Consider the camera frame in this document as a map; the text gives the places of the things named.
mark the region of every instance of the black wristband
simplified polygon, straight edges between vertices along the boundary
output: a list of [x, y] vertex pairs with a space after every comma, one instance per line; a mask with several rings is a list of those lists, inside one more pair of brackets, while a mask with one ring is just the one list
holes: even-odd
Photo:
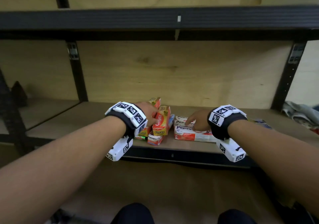
[[237, 121], [237, 120], [247, 120], [247, 118], [244, 115], [242, 115], [241, 113], [233, 113], [230, 116], [226, 117], [224, 119], [223, 124], [219, 127], [216, 124], [214, 124], [208, 120], [211, 112], [207, 116], [207, 122], [211, 127], [212, 134], [214, 135], [214, 137], [218, 138], [220, 140], [225, 140], [225, 139], [230, 138], [229, 134], [228, 134], [228, 127], [231, 123], [233, 123], [234, 121]]
[[130, 121], [130, 119], [124, 113], [117, 112], [117, 111], [110, 111], [108, 114], [105, 115], [105, 117], [107, 116], [114, 116], [121, 119], [126, 125], [126, 131], [125, 131], [124, 137], [129, 136], [130, 138], [134, 138], [134, 130], [136, 128], [133, 125], [133, 123]]

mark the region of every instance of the wrist-mounted tracker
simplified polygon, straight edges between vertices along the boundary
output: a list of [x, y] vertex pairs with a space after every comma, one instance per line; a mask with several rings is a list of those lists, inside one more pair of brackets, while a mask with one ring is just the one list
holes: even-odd
[[105, 116], [115, 116], [126, 125], [124, 136], [116, 142], [106, 157], [112, 161], [118, 161], [123, 154], [133, 145], [133, 138], [147, 126], [144, 112], [137, 106], [128, 102], [118, 102], [111, 106]]
[[246, 114], [232, 105], [215, 108], [207, 116], [212, 134], [219, 139], [217, 146], [231, 162], [237, 162], [246, 156], [246, 152], [229, 137], [227, 131], [229, 125], [237, 120], [247, 120]]

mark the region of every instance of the person's left arm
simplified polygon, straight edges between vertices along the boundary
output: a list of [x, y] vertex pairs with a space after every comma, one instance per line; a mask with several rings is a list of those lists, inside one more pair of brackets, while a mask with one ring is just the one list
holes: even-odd
[[[156, 109], [137, 103], [154, 123]], [[0, 223], [44, 223], [124, 135], [125, 123], [108, 116], [0, 169]]]

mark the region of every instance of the forearm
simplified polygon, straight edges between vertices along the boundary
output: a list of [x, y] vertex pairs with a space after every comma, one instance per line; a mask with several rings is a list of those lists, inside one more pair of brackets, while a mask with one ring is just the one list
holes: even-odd
[[317, 148], [246, 120], [231, 123], [228, 133], [275, 182], [319, 215]]
[[43, 223], [82, 185], [125, 130], [120, 119], [106, 117], [0, 169], [0, 223]]

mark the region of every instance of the leg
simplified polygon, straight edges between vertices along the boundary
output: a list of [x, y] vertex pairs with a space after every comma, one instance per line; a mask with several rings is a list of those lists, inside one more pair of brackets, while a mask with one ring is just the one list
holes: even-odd
[[236, 209], [230, 209], [219, 215], [217, 224], [257, 224], [257, 223], [246, 213]]
[[150, 210], [140, 204], [124, 206], [114, 217], [111, 224], [154, 224]]

